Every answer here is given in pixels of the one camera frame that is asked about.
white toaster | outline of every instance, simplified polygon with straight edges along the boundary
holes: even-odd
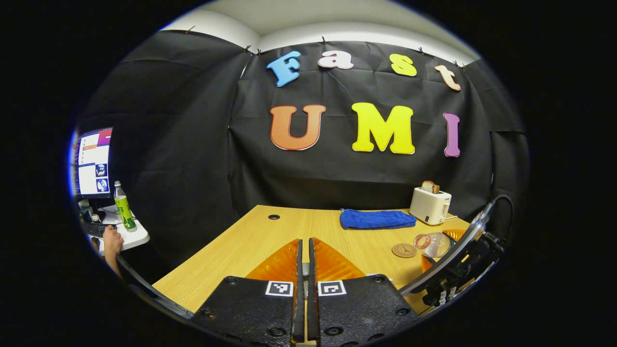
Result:
[[[409,214],[428,225],[441,224],[445,221],[451,201],[452,195],[445,191],[433,194],[418,187],[413,190]]]

orange letter u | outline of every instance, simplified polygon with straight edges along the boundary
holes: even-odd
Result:
[[[321,114],[326,110],[326,107],[306,105],[302,110],[308,114],[307,132],[302,137],[293,137],[289,134],[289,126],[291,125],[291,116],[296,113],[297,109],[294,106],[272,107],[270,110],[272,114],[270,139],[276,147],[290,151],[301,151],[313,146],[319,140]]]

keyboard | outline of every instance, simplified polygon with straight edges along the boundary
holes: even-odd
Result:
[[[107,228],[108,225],[113,225],[113,224],[103,224],[103,223],[84,223],[83,224],[85,232],[88,235],[96,236],[96,237],[103,237],[105,228]]]

green label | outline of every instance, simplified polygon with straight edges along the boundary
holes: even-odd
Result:
[[[116,203],[116,207],[118,208],[118,214],[122,217],[122,224],[127,230],[134,229],[136,227],[135,221],[133,220],[133,216],[131,215],[131,210],[128,208],[128,199],[116,199],[114,198]]]

monitor screen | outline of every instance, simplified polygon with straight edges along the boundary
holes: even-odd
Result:
[[[109,176],[109,143],[112,128],[80,135],[75,158],[76,193],[83,198],[111,197],[113,182]]]

